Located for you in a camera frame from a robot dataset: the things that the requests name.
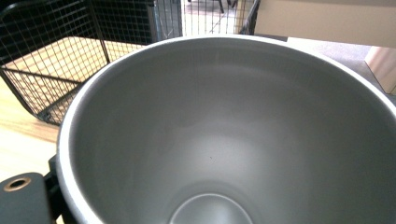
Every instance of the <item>metal container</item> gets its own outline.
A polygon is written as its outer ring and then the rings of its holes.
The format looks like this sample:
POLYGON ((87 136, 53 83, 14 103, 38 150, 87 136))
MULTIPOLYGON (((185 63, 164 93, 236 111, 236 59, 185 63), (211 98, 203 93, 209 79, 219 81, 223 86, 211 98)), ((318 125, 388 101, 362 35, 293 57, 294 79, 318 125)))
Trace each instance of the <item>metal container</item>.
POLYGON ((332 60, 263 38, 173 39, 79 92, 58 176, 81 223, 396 220, 396 109, 332 60))

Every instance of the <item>metal rivet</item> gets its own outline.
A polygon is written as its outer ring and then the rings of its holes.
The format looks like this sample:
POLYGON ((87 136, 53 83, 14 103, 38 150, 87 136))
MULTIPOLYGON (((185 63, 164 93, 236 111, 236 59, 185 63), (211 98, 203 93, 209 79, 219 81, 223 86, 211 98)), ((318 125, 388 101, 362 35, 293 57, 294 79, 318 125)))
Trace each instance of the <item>metal rivet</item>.
POLYGON ((30 184, 30 182, 32 182, 32 179, 29 177, 20 177, 18 179, 11 180, 4 186, 4 191, 11 192, 23 189, 30 184))

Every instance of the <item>wooden surface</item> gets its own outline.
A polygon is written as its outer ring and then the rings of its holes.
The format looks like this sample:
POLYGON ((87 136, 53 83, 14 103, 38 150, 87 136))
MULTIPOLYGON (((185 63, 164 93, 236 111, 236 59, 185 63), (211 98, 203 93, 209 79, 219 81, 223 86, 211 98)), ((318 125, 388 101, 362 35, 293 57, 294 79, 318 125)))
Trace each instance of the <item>wooden surface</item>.
MULTIPOLYGON (((143 46, 105 41, 110 61, 143 46)), ((8 69, 84 81, 107 64, 98 39, 65 37, 5 65, 8 69)))
POLYGON ((57 135, 58 127, 26 112, 0 78, 0 181, 27 172, 46 174, 57 135))

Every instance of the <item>black wire basket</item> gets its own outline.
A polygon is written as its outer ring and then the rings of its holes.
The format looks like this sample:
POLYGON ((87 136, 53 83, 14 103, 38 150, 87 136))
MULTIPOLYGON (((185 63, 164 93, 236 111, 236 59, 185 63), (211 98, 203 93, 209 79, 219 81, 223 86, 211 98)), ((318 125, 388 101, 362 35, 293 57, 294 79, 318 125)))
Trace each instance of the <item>black wire basket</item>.
POLYGON ((254 35, 260 0, 35 0, 0 15, 0 74, 24 108, 59 125, 79 88, 151 43, 203 34, 254 35))

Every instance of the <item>silver bowl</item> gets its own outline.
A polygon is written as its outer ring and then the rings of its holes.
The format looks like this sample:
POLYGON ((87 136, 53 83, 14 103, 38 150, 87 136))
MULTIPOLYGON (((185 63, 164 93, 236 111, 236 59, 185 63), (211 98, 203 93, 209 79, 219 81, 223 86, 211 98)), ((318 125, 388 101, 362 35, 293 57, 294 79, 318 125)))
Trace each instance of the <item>silver bowl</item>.
POLYGON ((115 61, 78 93, 58 148, 81 223, 396 221, 394 105, 268 39, 173 39, 115 61))

